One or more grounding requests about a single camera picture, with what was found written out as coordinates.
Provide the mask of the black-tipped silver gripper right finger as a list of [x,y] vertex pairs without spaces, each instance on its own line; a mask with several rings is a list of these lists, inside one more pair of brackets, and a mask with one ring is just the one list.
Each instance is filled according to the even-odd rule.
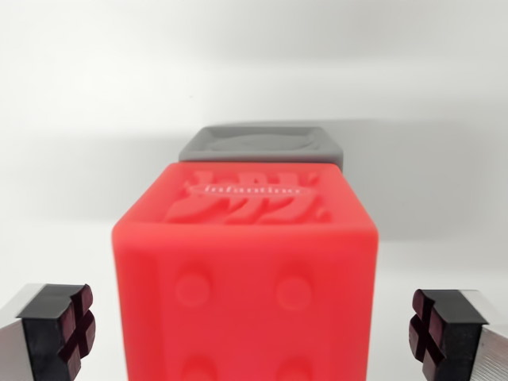
[[414,292],[409,343],[427,380],[506,380],[507,318],[476,290]]

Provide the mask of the black-tipped silver gripper left finger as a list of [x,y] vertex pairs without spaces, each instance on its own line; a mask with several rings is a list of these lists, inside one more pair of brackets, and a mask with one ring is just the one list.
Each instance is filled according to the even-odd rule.
[[2,380],[74,380],[94,344],[89,285],[29,283],[1,308]]

